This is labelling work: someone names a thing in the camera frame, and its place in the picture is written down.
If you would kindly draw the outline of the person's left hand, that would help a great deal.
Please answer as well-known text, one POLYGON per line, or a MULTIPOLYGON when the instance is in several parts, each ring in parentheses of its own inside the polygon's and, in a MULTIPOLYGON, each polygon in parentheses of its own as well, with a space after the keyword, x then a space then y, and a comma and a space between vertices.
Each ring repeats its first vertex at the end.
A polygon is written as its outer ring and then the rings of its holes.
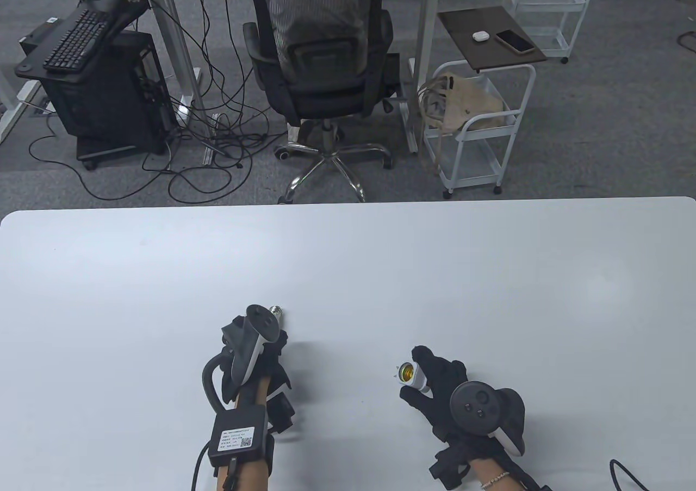
POLYGON ((288 342, 286 331, 278 328, 276 341, 271 341, 246 327, 245 320, 239 315, 222 328, 225 354, 220 369, 223 372, 221 396, 224 403, 236 399, 245 384, 261 379, 268 379, 268 400, 282 386, 291 387, 288 374, 280 363, 282 350, 288 342))

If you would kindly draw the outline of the person's right hand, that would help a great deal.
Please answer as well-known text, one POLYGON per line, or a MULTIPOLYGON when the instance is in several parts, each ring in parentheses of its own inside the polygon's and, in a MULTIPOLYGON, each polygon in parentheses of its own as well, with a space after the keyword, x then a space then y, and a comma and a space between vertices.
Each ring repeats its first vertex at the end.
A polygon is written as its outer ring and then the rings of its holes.
POLYGON ((525 453, 525 406, 516 391, 470 380, 462 362, 437 357, 424 345, 413 348, 408 366, 414 372, 400 399, 445 444, 430 466, 435 480, 456 489, 473 472, 482 489, 539 489, 514 461, 525 453))

